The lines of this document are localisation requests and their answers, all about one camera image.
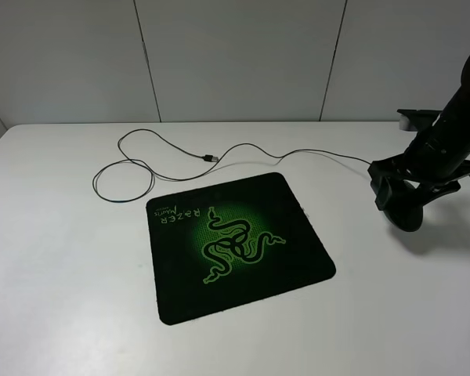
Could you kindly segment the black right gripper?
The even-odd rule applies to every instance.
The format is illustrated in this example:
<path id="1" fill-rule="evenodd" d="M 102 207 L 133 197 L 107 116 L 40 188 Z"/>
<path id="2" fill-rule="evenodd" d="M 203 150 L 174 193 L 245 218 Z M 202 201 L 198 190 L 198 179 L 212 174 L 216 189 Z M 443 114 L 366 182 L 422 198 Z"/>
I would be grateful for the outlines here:
<path id="1" fill-rule="evenodd" d="M 401 209 L 404 180 L 420 183 L 417 202 L 432 202 L 461 188 L 470 178 L 470 132 L 420 132 L 403 154 L 373 161 L 368 168 L 379 211 Z"/>

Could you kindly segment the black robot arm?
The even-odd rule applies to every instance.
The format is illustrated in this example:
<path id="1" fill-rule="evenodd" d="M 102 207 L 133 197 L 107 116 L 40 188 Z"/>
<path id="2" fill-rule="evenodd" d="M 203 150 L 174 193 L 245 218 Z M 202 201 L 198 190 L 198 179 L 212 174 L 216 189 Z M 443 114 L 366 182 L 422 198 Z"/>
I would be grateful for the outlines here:
<path id="1" fill-rule="evenodd" d="M 455 193 L 470 177 L 470 56 L 461 86 L 434 123 L 417 133 L 402 154 L 368 168 L 381 211 L 416 208 Z"/>

